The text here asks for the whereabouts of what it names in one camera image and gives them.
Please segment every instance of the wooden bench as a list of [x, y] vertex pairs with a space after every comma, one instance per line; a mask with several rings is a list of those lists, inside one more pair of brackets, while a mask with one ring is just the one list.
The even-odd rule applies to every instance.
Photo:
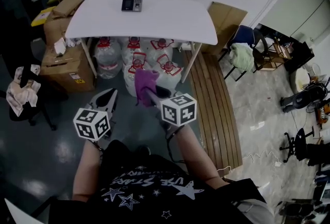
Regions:
[[[191, 51], [184, 53], [186, 65], [191, 55]], [[242, 165], [233, 106], [216, 56], [199, 53], [189, 79], [198, 101], [197, 118], [203, 148], [217, 169]], [[228, 173], [229, 168], [219, 171], [220, 175]]]

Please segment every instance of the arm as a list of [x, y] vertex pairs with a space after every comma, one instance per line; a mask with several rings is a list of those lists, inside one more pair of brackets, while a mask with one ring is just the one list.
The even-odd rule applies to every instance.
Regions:
[[96, 192], [99, 168], [100, 151], [86, 141], [73, 182], [72, 200], [86, 202]]
[[189, 125], [185, 125], [179, 130], [175, 138], [191, 175], [201, 179], [214, 189], [228, 184], [220, 178], [215, 165], [200, 146]]

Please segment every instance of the person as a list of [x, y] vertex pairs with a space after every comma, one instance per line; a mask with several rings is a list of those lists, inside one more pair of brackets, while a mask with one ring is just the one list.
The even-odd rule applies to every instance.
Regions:
[[110, 142], [99, 166], [99, 150], [86, 141], [72, 200], [53, 202], [49, 223], [138, 219], [274, 223], [271, 210], [252, 180], [226, 183], [190, 126], [182, 127], [173, 139], [189, 174], [161, 156], [130, 152], [117, 140]]

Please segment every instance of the table leg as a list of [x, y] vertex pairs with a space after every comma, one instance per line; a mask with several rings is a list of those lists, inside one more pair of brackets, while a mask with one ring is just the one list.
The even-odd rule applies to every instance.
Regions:
[[194, 61], [197, 57], [197, 54], [201, 49], [201, 46], [202, 46], [202, 43], [195, 43], [194, 51], [191, 51], [192, 52], [192, 57], [190, 59], [190, 62], [188, 64], [183, 76], [181, 77], [181, 83], [185, 82], [185, 80], [186, 80], [186, 78], [189, 74], [189, 71], [190, 71], [190, 69], [191, 69], [191, 67], [192, 67], [192, 65], [193, 65], [193, 63], [194, 63]]
[[95, 78], [97, 78], [97, 72], [96, 72], [96, 69], [95, 69], [95, 67], [94, 67], [94, 64], [93, 64], [92, 58], [91, 58], [91, 56], [90, 56], [90, 54], [89, 54], [89, 47], [90, 47], [91, 42], [92, 42], [92, 41], [91, 41], [91, 38], [88, 40], [87, 44], [86, 44], [84, 38], [80, 38], [80, 40], [81, 40], [82, 48], [84, 49], [85, 55], [86, 55], [86, 57], [87, 57], [88, 63], [89, 63], [89, 65], [90, 65], [91, 69], [92, 69], [92, 72], [93, 72]]

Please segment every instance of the star print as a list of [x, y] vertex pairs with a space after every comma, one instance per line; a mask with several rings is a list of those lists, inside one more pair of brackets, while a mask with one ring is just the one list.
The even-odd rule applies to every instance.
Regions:
[[127, 206], [130, 210], [133, 209], [134, 204], [139, 204], [139, 201], [136, 201], [133, 199], [133, 194], [130, 194], [128, 197], [120, 196], [120, 199], [122, 202], [119, 204], [119, 206]]
[[186, 186], [173, 185], [173, 187], [180, 191], [176, 194], [177, 196], [186, 195], [192, 200], [195, 200], [196, 193], [201, 193], [204, 191], [204, 189], [194, 189], [194, 181], [190, 181]]
[[146, 167], [144, 167], [144, 166], [140, 165], [140, 166], [138, 166], [138, 167], [137, 167], [137, 168], [135, 168], [135, 169], [140, 169], [141, 171], [143, 171], [144, 169], [146, 169]]
[[105, 193], [105, 194], [103, 194], [102, 197], [110, 195], [111, 202], [113, 202], [114, 197], [115, 197], [117, 194], [124, 194], [124, 193], [125, 193], [125, 192], [120, 191], [120, 188], [117, 188], [117, 189], [112, 189], [112, 188], [110, 188], [110, 191], [107, 192], [107, 193]]
[[158, 197], [159, 194], [161, 194], [161, 192], [159, 191], [159, 189], [154, 190], [153, 195], [155, 195], [156, 197]]
[[170, 214], [170, 211], [163, 211], [162, 217], [164, 217], [165, 219], [168, 219], [169, 217], [171, 217], [172, 215]]

